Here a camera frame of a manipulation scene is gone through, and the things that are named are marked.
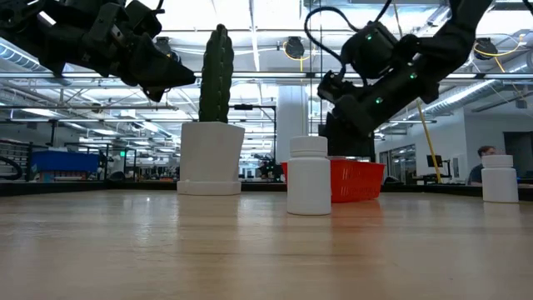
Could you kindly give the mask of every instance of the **white bottle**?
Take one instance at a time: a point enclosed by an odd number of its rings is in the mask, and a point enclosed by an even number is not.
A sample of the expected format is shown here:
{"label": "white bottle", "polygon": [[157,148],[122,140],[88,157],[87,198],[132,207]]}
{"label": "white bottle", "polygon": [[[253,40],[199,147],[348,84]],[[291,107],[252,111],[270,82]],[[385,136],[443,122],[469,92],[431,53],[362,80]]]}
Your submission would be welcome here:
{"label": "white bottle", "polygon": [[298,215],[331,213],[331,164],[327,138],[294,137],[288,163],[287,211]]}
{"label": "white bottle", "polygon": [[511,155],[487,155],[483,158],[483,200],[518,203],[518,182]]}

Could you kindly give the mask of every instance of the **ceiling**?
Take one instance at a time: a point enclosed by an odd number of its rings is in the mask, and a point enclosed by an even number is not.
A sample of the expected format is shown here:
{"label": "ceiling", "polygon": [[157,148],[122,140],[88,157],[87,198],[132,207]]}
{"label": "ceiling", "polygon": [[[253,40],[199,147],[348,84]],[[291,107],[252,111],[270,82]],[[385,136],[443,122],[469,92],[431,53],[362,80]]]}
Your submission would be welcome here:
{"label": "ceiling", "polygon": [[[158,0],[143,0],[143,3],[151,8],[157,6]],[[333,5],[340,8],[348,19],[357,27],[363,27],[365,23],[373,18],[381,10],[385,1],[377,0],[195,0],[186,4],[181,1],[166,0],[163,8],[166,13],[159,16],[163,26],[161,37],[169,37],[172,48],[181,56],[183,64],[193,71],[202,70],[203,52],[205,45],[211,34],[211,30],[218,23],[223,23],[229,31],[229,36],[233,41],[236,53],[234,68],[235,72],[292,72],[292,73],[325,73],[328,70],[339,70],[339,63],[329,54],[323,53],[320,49],[313,47],[303,32],[303,20],[310,9],[322,6]],[[497,2],[493,10],[490,10],[481,20],[477,29],[479,38],[490,38],[498,47],[500,53],[506,53],[516,48],[516,43],[521,42],[519,48],[513,53],[501,58],[504,66],[512,59],[523,55],[530,50],[533,43],[533,35],[530,34],[533,28],[533,17],[525,10],[510,6],[502,6]],[[402,32],[418,33],[423,37],[432,36],[437,27],[428,27],[428,20],[439,17],[443,7],[442,1],[438,0],[398,0],[399,21]],[[396,23],[394,9],[391,7],[381,20],[389,30],[400,38],[400,33]],[[349,27],[336,14],[324,12],[316,15],[311,20],[313,36],[321,38],[322,42],[334,51],[339,52],[344,42],[353,34]],[[283,43],[288,37],[300,37],[306,49],[306,57],[309,59],[299,62],[291,60],[283,51]],[[13,50],[17,50],[26,57],[24,51],[17,49],[11,43],[0,41]],[[472,58],[457,73],[478,73],[494,72],[496,70],[494,60],[480,61]],[[24,73],[27,69],[19,67],[16,63],[0,59],[0,69],[6,73]],[[75,72],[88,72],[90,70],[73,66]],[[181,124],[191,122],[197,118],[200,90],[198,84],[182,88],[172,89],[159,104],[149,102],[142,92],[136,87],[127,87],[116,79],[70,79],[71,86],[65,88],[51,80],[28,79],[28,78],[6,78],[4,82],[16,85],[15,88],[30,91],[34,97],[27,93],[20,93],[25,98],[19,99],[7,95],[0,99],[0,103],[22,104],[33,103],[33,105],[51,106],[62,103],[67,106],[74,106],[76,109],[62,110],[65,118],[120,118],[121,113],[126,114],[126,109],[106,110],[101,113],[94,113],[87,109],[79,109],[81,106],[90,106],[101,103],[103,106],[151,106],[152,110],[131,110],[128,112],[129,118],[139,119],[180,119],[176,122],[155,122],[160,132],[156,134],[145,133],[146,129],[140,130],[132,128],[128,123],[114,123],[107,125],[107,130],[117,132],[117,136],[139,138],[143,135],[147,138],[163,137],[160,133],[165,132],[171,135],[172,145],[179,148],[179,137],[181,135]],[[316,133],[318,121],[325,120],[326,113],[331,110],[331,105],[327,102],[320,102],[316,98],[316,85],[319,79],[313,81],[309,79],[269,79],[248,78],[235,79],[231,90],[231,105],[249,103],[254,105],[275,106],[278,98],[278,87],[280,85],[303,86],[299,95],[309,100],[309,117],[314,120],[310,125],[310,132]],[[455,86],[469,83],[446,82],[441,86],[441,91],[450,90]],[[504,91],[505,97],[512,96],[512,90]],[[466,110],[469,113],[523,113],[517,112],[514,103],[500,105],[483,112],[471,112],[472,109],[483,105],[501,101],[499,96],[491,95],[479,99],[480,101],[471,103]],[[414,105],[410,105],[407,112],[402,111],[401,116],[410,111],[414,111]],[[39,118],[42,116],[29,112],[15,112],[17,118]],[[272,135],[261,133],[273,133],[272,122],[273,112],[271,109],[253,109],[251,111],[231,110],[229,118],[238,120],[236,124],[247,129],[248,137],[245,142],[247,157],[256,153],[268,153],[272,151]],[[95,128],[100,124],[73,122],[84,128]],[[91,132],[91,136],[100,138],[114,138],[97,132]],[[167,143],[150,141],[153,146],[169,147]]]}

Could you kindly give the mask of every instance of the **person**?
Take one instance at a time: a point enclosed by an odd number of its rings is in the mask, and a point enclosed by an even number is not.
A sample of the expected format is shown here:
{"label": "person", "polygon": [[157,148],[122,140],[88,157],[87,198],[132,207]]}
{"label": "person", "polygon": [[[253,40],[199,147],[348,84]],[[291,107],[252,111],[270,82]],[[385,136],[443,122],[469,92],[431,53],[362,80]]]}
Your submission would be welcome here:
{"label": "person", "polygon": [[[496,147],[494,146],[480,147],[477,150],[477,154],[480,156],[480,158],[483,158],[485,155],[495,155]],[[483,169],[483,163],[480,163],[479,165],[475,166],[470,172],[470,176],[468,177],[468,181],[466,182],[466,185],[470,185],[474,187],[482,186],[483,184],[483,178],[481,177],[482,169]]]}

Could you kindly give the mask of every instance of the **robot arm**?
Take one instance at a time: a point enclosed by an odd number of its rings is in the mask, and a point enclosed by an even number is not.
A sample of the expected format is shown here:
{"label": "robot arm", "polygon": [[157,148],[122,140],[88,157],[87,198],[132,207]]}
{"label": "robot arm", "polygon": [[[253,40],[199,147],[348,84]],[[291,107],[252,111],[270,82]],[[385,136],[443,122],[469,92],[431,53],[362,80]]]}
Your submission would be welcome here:
{"label": "robot arm", "polygon": [[0,36],[57,75],[73,63],[140,85],[160,102],[168,88],[196,78],[154,46],[162,30],[159,13],[164,10],[138,1],[125,7],[125,0],[0,0]]}
{"label": "robot arm", "polygon": [[358,29],[342,47],[341,64],[350,63],[363,82],[367,78],[379,80],[371,86],[355,87],[342,81],[343,71],[338,75],[327,73],[318,95],[334,103],[335,108],[328,115],[322,135],[338,138],[335,131],[343,128],[353,139],[371,138],[376,128],[418,97],[425,103],[435,101],[438,82],[470,55],[476,27],[491,3],[450,0],[451,19],[434,37],[406,35],[397,41],[380,22],[369,22]]}

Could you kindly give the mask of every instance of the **yellow pole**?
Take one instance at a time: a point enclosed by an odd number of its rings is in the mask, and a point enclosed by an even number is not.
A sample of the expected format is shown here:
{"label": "yellow pole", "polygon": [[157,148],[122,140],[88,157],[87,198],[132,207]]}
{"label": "yellow pole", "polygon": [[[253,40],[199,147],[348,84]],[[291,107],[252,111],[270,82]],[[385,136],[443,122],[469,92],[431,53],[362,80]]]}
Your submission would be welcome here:
{"label": "yellow pole", "polygon": [[435,151],[433,151],[433,144],[431,143],[430,132],[429,132],[429,130],[427,130],[426,118],[424,117],[424,113],[422,112],[422,107],[420,105],[420,101],[416,100],[416,106],[418,107],[418,113],[420,114],[420,119],[422,120],[422,125],[424,126],[424,132],[426,132],[427,144],[430,146],[431,159],[433,159],[433,165],[435,166],[436,181],[438,183],[442,183],[442,181],[441,181],[441,170],[439,170],[439,166],[436,164]]}

